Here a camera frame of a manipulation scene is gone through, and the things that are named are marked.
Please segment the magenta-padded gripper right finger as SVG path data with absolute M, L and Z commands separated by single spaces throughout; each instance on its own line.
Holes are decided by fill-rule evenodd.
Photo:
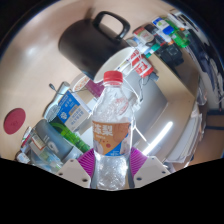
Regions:
M 131 149 L 128 169 L 128 184 L 131 189 L 143 187 L 169 174 L 157 157 L 147 157 L 138 149 Z

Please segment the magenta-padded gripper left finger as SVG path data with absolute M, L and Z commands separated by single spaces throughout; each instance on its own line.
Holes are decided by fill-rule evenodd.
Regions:
M 89 188 L 94 175 L 94 169 L 95 156 L 94 150 L 91 149 L 78 159 L 69 159 L 57 172 L 57 176 L 81 187 Z

